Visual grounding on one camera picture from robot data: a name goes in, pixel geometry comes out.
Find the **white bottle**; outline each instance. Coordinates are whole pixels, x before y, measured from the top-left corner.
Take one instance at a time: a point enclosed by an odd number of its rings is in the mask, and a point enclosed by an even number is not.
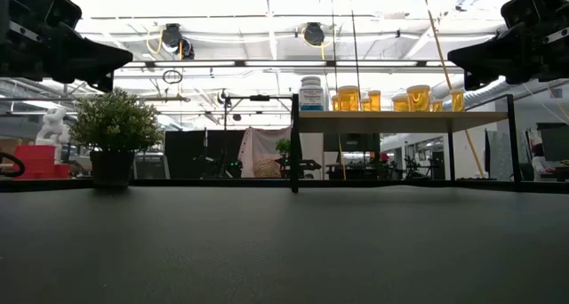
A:
[[[320,77],[302,78],[299,104],[301,111],[324,111],[324,90],[320,86]]]

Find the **white sculpture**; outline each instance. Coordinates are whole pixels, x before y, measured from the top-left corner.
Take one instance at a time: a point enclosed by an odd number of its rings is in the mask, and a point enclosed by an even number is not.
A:
[[[63,123],[64,108],[50,108],[44,115],[44,125],[36,136],[36,145],[55,147],[55,163],[60,162],[61,144],[69,143],[69,127]]]

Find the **plant pot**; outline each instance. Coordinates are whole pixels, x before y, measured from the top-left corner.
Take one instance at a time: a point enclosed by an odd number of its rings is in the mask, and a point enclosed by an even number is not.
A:
[[[99,188],[127,188],[133,152],[91,152],[92,183]]]

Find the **wooden shelf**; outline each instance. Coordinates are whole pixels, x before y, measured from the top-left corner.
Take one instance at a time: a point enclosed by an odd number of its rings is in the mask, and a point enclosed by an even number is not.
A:
[[[501,112],[300,112],[300,132],[447,133],[508,119]]]

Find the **dark gray table surface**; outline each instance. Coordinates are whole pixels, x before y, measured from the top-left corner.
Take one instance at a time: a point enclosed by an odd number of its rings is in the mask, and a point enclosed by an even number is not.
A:
[[[0,303],[569,303],[569,196],[4,193]]]

